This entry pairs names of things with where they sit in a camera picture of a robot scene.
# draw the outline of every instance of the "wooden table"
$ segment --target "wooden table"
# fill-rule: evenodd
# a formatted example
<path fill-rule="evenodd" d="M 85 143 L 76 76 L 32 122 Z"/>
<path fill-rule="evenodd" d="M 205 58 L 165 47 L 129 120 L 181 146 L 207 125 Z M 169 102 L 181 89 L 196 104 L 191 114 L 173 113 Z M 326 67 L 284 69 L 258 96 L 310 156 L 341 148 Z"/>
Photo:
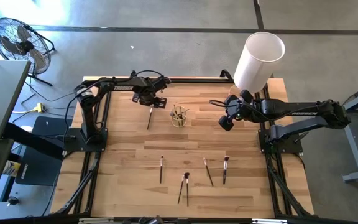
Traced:
<path fill-rule="evenodd" d="M 98 78 L 85 77 L 85 80 Z M 108 146 L 102 153 L 91 215 L 273 217 L 265 157 L 260 153 L 257 139 L 259 124 L 238 121 L 227 132 L 218 124 L 224 109 L 208 103 L 212 99 L 224 101 L 231 87 L 232 84 L 170 84 L 163 93 L 157 94 L 166 97 L 168 103 L 165 109 L 153 110 L 149 130 L 146 127 L 150 108 L 133 103 L 132 92 L 113 92 L 106 125 Z M 271 78 L 268 88 L 271 98 L 288 101 L 283 79 Z M 171 124 L 169 113 L 173 104 L 190 109 L 183 128 Z M 291 122 L 291 117 L 286 117 L 277 124 Z M 80 127 L 81 123 L 77 106 L 73 126 Z M 159 184 L 161 155 L 164 165 L 162 184 Z M 225 155 L 229 155 L 230 160 L 223 185 Z M 83 152 L 75 152 L 63 161 L 51 212 L 61 208 L 76 189 L 83 157 Z M 207 158 L 215 187 L 210 184 L 203 157 Z M 302 163 L 292 154 L 282 157 L 289 189 L 304 208 L 313 213 Z M 186 190 L 177 204 L 184 172 L 190 173 L 189 207 Z M 280 190 L 278 195 L 284 210 Z M 82 208 L 86 198 L 84 194 Z"/>

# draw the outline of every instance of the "white cylinder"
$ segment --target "white cylinder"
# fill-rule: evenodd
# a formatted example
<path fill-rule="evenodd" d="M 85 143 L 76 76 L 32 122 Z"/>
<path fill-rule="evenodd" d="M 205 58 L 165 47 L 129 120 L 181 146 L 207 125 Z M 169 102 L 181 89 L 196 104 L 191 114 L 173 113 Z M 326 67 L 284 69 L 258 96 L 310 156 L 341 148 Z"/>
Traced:
<path fill-rule="evenodd" d="M 250 35 L 234 74 L 234 84 L 240 90 L 259 92 L 278 68 L 284 53 L 284 43 L 276 35 L 268 32 Z"/>

